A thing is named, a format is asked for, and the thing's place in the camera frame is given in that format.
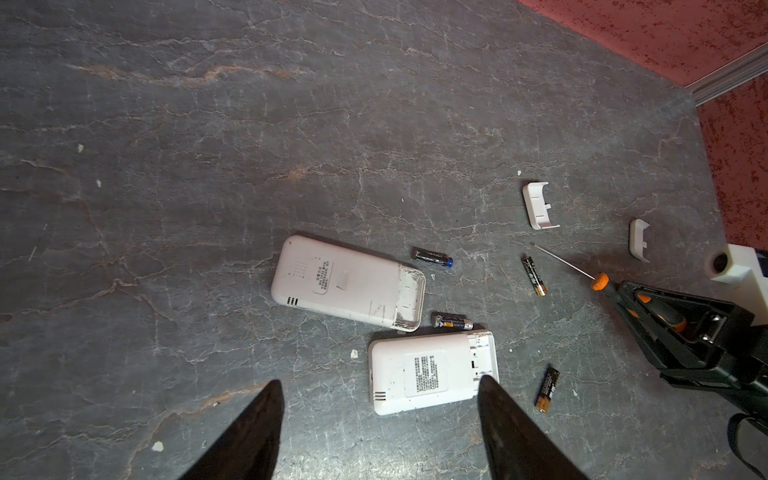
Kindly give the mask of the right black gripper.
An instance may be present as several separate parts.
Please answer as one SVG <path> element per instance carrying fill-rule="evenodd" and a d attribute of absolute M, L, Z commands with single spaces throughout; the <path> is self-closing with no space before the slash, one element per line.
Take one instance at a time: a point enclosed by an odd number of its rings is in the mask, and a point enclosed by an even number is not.
<path fill-rule="evenodd" d="M 767 327 L 731 302 L 624 281 L 616 304 L 675 388 L 715 393 L 767 432 Z"/>

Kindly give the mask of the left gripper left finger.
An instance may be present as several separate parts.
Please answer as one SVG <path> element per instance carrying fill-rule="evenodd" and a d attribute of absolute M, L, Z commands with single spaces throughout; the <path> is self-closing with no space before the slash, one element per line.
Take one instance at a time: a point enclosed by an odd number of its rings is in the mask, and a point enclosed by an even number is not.
<path fill-rule="evenodd" d="M 272 380 L 181 479 L 271 479 L 284 409 L 282 384 Z"/>

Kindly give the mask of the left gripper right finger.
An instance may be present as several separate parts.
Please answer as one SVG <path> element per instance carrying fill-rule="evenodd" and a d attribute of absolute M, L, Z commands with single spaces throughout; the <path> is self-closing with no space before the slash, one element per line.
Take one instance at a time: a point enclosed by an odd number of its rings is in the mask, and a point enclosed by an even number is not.
<path fill-rule="evenodd" d="M 477 394 L 481 431 L 493 479 L 584 479 L 581 472 L 491 376 Z"/>

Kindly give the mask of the black orange AAA battery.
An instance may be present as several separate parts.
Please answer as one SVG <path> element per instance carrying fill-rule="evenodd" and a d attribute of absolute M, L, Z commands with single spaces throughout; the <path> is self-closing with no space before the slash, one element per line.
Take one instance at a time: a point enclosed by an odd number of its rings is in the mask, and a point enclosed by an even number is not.
<path fill-rule="evenodd" d="M 559 375 L 560 372 L 557 369 L 551 365 L 547 366 L 535 401 L 535 407 L 542 413 L 547 413 L 549 410 Z"/>

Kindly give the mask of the orange black screwdriver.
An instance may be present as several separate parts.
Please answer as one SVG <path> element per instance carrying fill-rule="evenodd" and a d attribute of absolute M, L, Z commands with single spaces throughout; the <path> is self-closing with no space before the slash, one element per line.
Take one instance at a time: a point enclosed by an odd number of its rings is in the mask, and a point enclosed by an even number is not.
<path fill-rule="evenodd" d="M 593 291 L 604 293 L 631 317 L 637 320 L 648 317 L 654 321 L 660 321 L 678 334 L 687 327 L 688 321 L 684 315 L 663 301 L 654 300 L 648 294 L 631 294 L 629 298 L 623 297 L 619 293 L 617 284 L 607 274 L 600 272 L 592 275 L 537 243 L 532 242 L 531 246 L 587 277 L 591 281 Z"/>

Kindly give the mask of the white battery cover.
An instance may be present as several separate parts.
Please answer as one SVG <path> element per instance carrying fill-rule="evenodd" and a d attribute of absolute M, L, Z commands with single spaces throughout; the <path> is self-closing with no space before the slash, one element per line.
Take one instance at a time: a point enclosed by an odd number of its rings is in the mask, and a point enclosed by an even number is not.
<path fill-rule="evenodd" d="M 547 182 L 530 182 L 522 189 L 529 223 L 534 230 L 547 230 L 558 228 L 549 217 L 551 205 L 543 196 Z"/>
<path fill-rule="evenodd" d="M 647 242 L 644 239 L 644 232 L 648 227 L 649 224 L 640 218 L 633 219 L 629 226 L 629 252 L 634 258 L 644 263 L 649 262 L 649 260 L 644 256 L 645 249 L 647 248 Z"/>

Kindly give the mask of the black gold AAA battery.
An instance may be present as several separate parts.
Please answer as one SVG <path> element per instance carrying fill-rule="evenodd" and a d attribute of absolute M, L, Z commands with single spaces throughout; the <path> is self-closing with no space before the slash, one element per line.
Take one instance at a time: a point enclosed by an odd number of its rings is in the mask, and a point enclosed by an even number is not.
<path fill-rule="evenodd" d="M 533 259 L 528 255 L 523 255 L 521 261 L 536 294 L 540 297 L 546 296 L 548 294 L 547 287 L 538 274 Z"/>

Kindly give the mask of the white remote orange button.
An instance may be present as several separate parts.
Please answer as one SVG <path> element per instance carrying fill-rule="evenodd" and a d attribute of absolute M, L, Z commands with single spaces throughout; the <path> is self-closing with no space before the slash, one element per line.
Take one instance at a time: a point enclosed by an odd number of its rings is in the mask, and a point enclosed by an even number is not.
<path fill-rule="evenodd" d="M 292 235 L 271 284 L 274 301 L 403 332 L 421 326 L 426 277 L 400 262 Z"/>

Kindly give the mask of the black blue AAA battery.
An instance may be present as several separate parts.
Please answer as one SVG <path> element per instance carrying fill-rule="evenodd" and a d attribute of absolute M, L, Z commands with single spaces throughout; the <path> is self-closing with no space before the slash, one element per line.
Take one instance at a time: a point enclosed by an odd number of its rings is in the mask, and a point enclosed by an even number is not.
<path fill-rule="evenodd" d="M 445 253 L 430 251 L 419 247 L 414 247 L 412 249 L 411 257 L 414 260 L 436 264 L 445 268 L 451 268 L 454 264 L 453 258 Z"/>

